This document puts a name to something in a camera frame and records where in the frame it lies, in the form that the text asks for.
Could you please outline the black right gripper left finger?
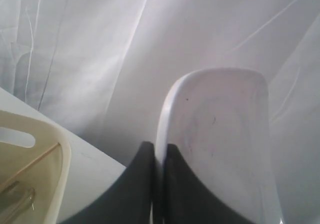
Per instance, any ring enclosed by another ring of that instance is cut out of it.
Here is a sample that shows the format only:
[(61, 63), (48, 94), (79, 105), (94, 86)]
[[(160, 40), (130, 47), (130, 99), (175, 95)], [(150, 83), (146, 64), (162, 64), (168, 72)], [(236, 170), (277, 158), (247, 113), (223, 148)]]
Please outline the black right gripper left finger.
[(155, 149), (142, 142), (120, 177), (92, 204), (64, 224), (148, 224), (151, 216)]

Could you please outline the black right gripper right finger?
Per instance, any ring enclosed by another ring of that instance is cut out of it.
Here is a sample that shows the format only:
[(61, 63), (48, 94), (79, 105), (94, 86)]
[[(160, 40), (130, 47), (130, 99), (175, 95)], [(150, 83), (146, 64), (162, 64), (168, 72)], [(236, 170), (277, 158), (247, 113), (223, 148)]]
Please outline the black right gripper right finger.
[(174, 144), (167, 146), (163, 184), (166, 224), (252, 223), (205, 187)]

